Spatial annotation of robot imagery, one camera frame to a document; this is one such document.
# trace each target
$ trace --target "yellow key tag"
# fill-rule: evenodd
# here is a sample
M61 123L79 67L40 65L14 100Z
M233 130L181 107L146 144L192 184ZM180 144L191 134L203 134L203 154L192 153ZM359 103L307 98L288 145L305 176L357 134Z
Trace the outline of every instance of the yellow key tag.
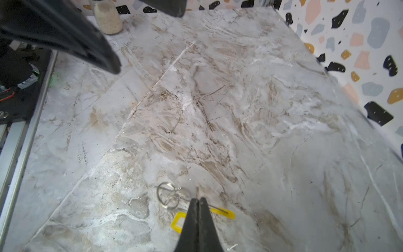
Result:
M174 220L171 223L171 228L173 230L175 230L176 232L178 232L178 233L182 232L182 227L177 225L177 223L180 220L180 218L185 218L186 219L186 213L185 212L178 212L175 215Z
M215 214L218 214L218 215L225 216L225 217L230 218L230 219L235 219L235 213L233 211L228 210L228 209L224 209L224 208L221 208L221 207L218 207L218 209L216 209L216 208L212 207L211 212L213 212Z

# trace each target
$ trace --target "glass jar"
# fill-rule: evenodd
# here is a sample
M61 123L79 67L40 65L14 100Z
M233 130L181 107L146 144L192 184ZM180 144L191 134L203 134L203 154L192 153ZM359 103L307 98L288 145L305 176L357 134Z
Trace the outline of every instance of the glass jar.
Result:
M123 22L112 0L89 0L89 4L104 34L116 34L123 29Z

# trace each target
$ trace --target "bolt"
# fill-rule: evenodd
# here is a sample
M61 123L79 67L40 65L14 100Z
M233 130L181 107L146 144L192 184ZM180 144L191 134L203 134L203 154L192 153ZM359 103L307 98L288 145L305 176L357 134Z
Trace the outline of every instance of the bolt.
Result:
M0 119L4 119L8 116L8 112L0 111Z

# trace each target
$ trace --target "metal rail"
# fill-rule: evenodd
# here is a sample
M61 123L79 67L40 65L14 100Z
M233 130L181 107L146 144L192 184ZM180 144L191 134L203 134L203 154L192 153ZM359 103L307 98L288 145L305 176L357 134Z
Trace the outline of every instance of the metal rail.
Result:
M17 201L25 166L27 165L35 132L44 107L49 80L52 75L57 51L52 51L44 82L32 118L28 121L12 123L7 134L7 125L0 125L0 251L3 250L15 202Z

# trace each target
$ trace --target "terrazzo wall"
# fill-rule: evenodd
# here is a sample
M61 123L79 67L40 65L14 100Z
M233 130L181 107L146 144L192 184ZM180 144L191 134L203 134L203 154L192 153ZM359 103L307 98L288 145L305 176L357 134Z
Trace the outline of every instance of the terrazzo wall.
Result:
M88 0L71 0L85 16L92 16ZM236 9L261 6L263 0L187 0L186 10ZM139 0L113 0L119 14L153 13L156 9Z
M403 156L403 1L275 0L274 9Z

